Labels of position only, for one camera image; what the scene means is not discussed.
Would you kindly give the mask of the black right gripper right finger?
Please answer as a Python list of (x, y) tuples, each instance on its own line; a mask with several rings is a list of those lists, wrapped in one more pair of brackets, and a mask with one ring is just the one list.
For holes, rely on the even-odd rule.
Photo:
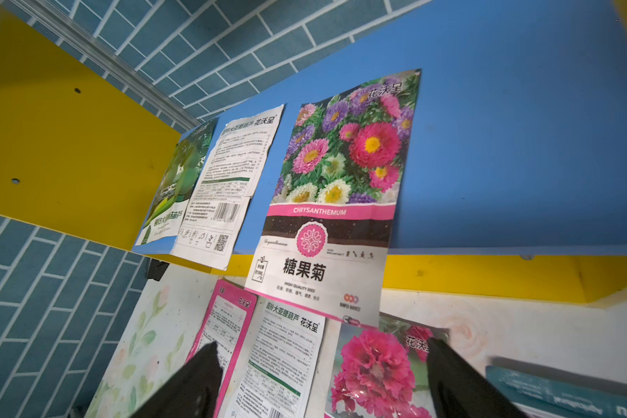
[(430, 338), (428, 350), (428, 384), (437, 416), (525, 416), (446, 341)]

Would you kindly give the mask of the purple flower seed packet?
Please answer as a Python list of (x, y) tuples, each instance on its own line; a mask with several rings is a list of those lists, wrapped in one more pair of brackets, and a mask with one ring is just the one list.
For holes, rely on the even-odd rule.
[(627, 417), (627, 397), (488, 366), (486, 379), (529, 417)]

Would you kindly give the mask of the white text back seed packet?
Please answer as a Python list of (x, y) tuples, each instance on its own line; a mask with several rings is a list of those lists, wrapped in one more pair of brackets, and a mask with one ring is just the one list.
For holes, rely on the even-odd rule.
[(221, 417), (303, 417), (308, 407), (326, 319), (263, 299), (247, 358)]

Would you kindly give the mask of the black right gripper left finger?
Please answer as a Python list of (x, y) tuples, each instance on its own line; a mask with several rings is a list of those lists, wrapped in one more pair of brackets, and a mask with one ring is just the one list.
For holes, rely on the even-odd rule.
[(222, 377), (214, 341), (203, 346), (132, 417), (213, 417)]

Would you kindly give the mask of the pink hollyhock seed packet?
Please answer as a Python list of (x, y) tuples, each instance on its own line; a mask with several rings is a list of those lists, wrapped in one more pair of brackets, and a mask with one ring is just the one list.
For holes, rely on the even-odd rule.
[(428, 340), (449, 329), (392, 315), (379, 327), (342, 324), (327, 392), (326, 417), (435, 417)]

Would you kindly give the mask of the pink back seed packet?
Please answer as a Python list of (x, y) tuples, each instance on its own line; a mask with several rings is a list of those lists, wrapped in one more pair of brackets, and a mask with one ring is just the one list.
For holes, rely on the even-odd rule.
[(219, 414), (256, 305), (256, 295), (231, 281), (218, 280), (200, 330), (186, 358), (186, 362), (190, 362), (203, 346), (212, 342), (217, 343), (219, 365), (223, 369), (223, 375), (214, 417)]

